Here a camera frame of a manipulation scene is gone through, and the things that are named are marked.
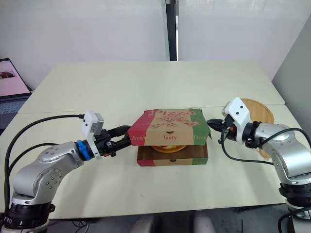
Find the pizza box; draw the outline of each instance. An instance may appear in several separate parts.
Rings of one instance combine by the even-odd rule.
[[[138,146],[140,166],[198,165],[207,162],[210,129],[201,109],[153,109],[128,130],[133,146]],[[163,153],[151,146],[186,146]]]

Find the pizza box lid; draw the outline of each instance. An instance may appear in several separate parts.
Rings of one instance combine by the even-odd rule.
[[[153,109],[128,130],[133,146],[204,145],[210,129],[201,109]]]

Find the round wooden board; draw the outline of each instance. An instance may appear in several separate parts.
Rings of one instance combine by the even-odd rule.
[[[261,121],[264,123],[274,124],[273,114],[267,106],[256,100],[242,99],[242,101],[249,109],[252,121]],[[270,158],[270,156],[261,149],[259,149],[259,153],[265,159]]]

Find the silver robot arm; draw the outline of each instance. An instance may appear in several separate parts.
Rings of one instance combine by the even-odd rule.
[[[252,122],[249,110],[240,98],[229,102],[222,113],[225,117],[224,120],[211,119],[207,121],[211,128],[224,134],[223,140],[219,142],[223,144],[224,140],[228,138],[239,144],[244,143],[249,148],[260,147],[263,149],[272,158],[272,164],[281,181],[279,191],[286,197],[289,210],[297,211],[311,207],[311,153],[297,141],[294,132],[287,131],[265,141],[289,127],[281,124]],[[310,232],[310,220],[311,210],[293,215],[295,232]]]
[[[11,209],[1,232],[44,232],[49,225],[48,216],[55,210],[51,202],[62,179],[83,164],[74,142],[42,151],[16,174]]]
[[[49,147],[16,174],[12,204],[5,213],[2,233],[46,232],[49,214],[55,210],[52,200],[63,178],[85,161],[113,157],[116,151],[131,145],[126,134],[130,126],[106,130],[102,129],[103,122],[99,114],[87,111],[82,124],[86,140]],[[119,141],[111,140],[123,135]]]
[[[74,142],[47,148],[16,174],[12,203],[37,205],[51,202],[64,176],[83,164]]]

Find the laptop screen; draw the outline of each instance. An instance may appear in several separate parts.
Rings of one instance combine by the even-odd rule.
[[[0,60],[0,97],[30,93],[10,60]]]

